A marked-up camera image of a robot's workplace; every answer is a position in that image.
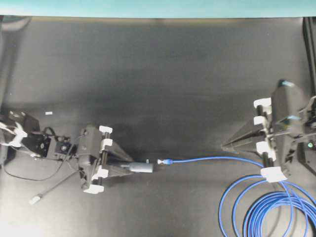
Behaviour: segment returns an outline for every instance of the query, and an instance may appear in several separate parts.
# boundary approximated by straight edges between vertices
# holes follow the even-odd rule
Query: black table surface
[[[38,118],[41,127],[73,138],[88,123],[111,126],[112,138],[137,161],[227,155],[221,144],[255,115],[253,101],[270,97],[279,79],[302,87],[308,101],[302,23],[302,18],[33,17],[23,30],[2,33],[6,60],[1,67],[6,73],[0,79],[8,79],[3,107],[22,109]],[[7,170],[42,178],[57,165],[18,154]],[[296,159],[291,170],[290,181],[316,197],[315,177]],[[223,191],[237,178],[260,170],[224,160],[160,166],[153,174],[106,180],[104,193],[98,195],[83,193],[79,177],[73,176],[38,204],[28,204],[70,172],[65,165],[50,180],[29,182],[0,170],[2,233],[220,237],[217,213]],[[229,236],[234,236],[232,205],[247,185],[234,189],[224,205]],[[237,209],[239,229],[251,203],[273,190],[264,184],[244,197]],[[288,220],[288,208],[272,211],[265,236],[281,236]],[[292,236],[302,236],[302,214],[296,213],[294,226]]]

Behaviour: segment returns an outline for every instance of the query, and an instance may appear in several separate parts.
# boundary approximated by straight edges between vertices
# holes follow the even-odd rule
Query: cable plug
[[[43,195],[42,195],[42,194],[37,194],[37,195],[35,195],[34,197],[32,197],[32,198],[29,200],[29,204],[30,204],[30,205],[34,205],[35,203],[37,203],[38,201],[40,201],[42,198],[43,198]]]
[[[172,159],[158,159],[157,160],[157,164],[173,164],[173,160]]]

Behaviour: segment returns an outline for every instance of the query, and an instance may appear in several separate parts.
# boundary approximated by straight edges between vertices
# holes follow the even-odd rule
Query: coiled blue cable
[[[247,163],[251,163],[254,165],[257,165],[259,167],[263,167],[262,164],[255,162],[253,160],[244,159],[244,158],[237,158],[237,157],[204,157],[204,158],[193,158],[193,159],[185,159],[185,160],[172,160],[172,159],[165,159],[161,160],[160,163],[164,164],[174,164],[174,163],[187,163],[187,162],[194,162],[194,161],[201,161],[201,160],[212,160],[212,159],[232,159],[232,160],[238,160],[238,161],[244,161]],[[224,204],[224,200],[229,193],[229,191],[241,183],[242,181],[248,180],[248,179],[258,179],[263,178],[261,175],[249,175],[242,177],[235,182],[233,182],[223,193],[221,201],[219,203],[219,210],[218,210],[218,220],[219,225],[221,228],[221,231],[225,237],[227,237],[227,234],[225,232],[223,223],[222,223],[222,207]],[[233,213],[232,213],[232,222],[233,222],[233,229],[236,234],[236,236],[240,237],[239,231],[237,229],[236,225],[236,208],[242,197],[253,187],[266,183],[266,179],[257,181],[250,186],[248,186],[245,190],[243,190],[239,196],[237,197],[234,206],[233,206]],[[245,216],[244,222],[243,222],[243,236],[244,237],[262,237],[263,236],[263,222],[267,214],[270,210],[275,209],[279,206],[283,205],[289,205],[291,207],[291,214],[290,214],[290,221],[288,224],[288,227],[283,234],[283,237],[287,236],[293,222],[293,208],[297,208],[301,210],[305,215],[305,221],[306,221],[306,227],[304,232],[304,237],[306,236],[308,232],[308,219],[310,219],[311,223],[316,227],[316,201],[315,199],[305,190],[303,190],[301,187],[299,187],[296,184],[282,181],[279,182],[282,187],[284,188],[285,192],[273,192],[270,194],[263,195],[261,198],[259,198],[252,206],[248,209],[247,214]],[[300,192],[302,192],[304,195],[306,195],[312,203],[308,202],[306,199],[298,196],[292,189],[290,189],[291,193],[288,190],[287,185],[293,186],[296,189],[298,189]]]

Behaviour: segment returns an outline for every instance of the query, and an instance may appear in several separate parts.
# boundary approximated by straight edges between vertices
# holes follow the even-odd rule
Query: white clamp
[[[276,152],[271,147],[269,141],[262,141],[256,143],[256,149],[259,154],[266,152],[268,153],[268,157],[271,158],[273,161],[277,159]]]
[[[107,169],[102,169],[102,166],[99,165],[97,172],[92,176],[92,180],[98,178],[107,178],[109,176],[109,171]]]
[[[266,112],[267,114],[272,113],[271,104],[272,104],[271,98],[263,98],[263,99],[255,100],[253,102],[253,106],[255,108],[261,105],[263,107],[263,111]]]
[[[267,134],[268,133],[268,120],[264,116],[256,116],[253,118],[253,124],[263,125],[263,131]],[[265,141],[257,142],[256,143],[256,149],[259,154],[262,154],[264,152],[268,153],[268,157],[271,158],[273,161],[277,159],[276,152],[274,148],[271,146],[270,140],[266,137]]]
[[[275,183],[275,182],[287,180],[280,166],[262,168],[260,170],[260,173],[264,178],[267,179],[269,183]]]
[[[105,138],[101,141],[101,148],[100,148],[100,152],[105,150],[106,146],[112,146],[113,145],[113,140],[110,138]]]
[[[109,133],[111,134],[113,132],[113,128],[111,127],[106,127],[106,126],[99,126],[99,131],[102,133]]]
[[[104,191],[104,187],[102,185],[90,184],[90,187],[83,191],[88,194],[98,194]]]

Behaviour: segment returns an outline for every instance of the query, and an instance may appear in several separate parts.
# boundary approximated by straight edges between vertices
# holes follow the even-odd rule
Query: screw
[[[61,150],[62,152],[65,152],[65,151],[67,150],[67,146],[66,146],[66,145],[62,145],[61,148],[60,148],[60,150]]]

